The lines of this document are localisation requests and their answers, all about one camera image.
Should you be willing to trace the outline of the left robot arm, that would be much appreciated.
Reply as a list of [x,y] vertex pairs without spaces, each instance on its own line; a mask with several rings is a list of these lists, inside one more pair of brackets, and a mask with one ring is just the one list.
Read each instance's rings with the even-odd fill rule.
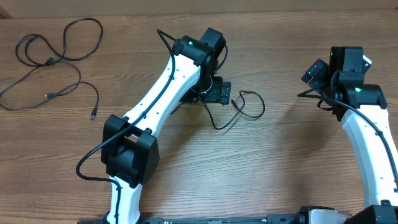
[[176,39],[169,62],[145,97],[123,117],[111,115],[103,128],[101,161],[113,183],[106,223],[137,223],[143,185],[159,164],[157,138],[179,103],[229,103],[231,84],[215,76],[227,51],[223,34],[207,28],[199,40]]

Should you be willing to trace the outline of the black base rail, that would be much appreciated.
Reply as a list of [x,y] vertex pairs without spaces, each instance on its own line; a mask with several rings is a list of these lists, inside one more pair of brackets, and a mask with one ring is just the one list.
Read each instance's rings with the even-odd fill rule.
[[234,218],[140,218],[139,224],[352,224],[361,223],[351,215],[329,207],[302,207],[295,214],[269,214],[266,217]]

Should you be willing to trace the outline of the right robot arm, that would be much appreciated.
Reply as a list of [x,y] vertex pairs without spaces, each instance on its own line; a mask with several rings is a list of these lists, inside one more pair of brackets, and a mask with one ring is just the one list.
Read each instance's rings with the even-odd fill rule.
[[389,127],[387,101],[379,85],[366,84],[372,65],[362,47],[332,47],[302,76],[309,90],[300,98],[326,103],[342,123],[361,175],[364,208],[355,215],[333,208],[303,206],[289,223],[397,223],[397,149]]

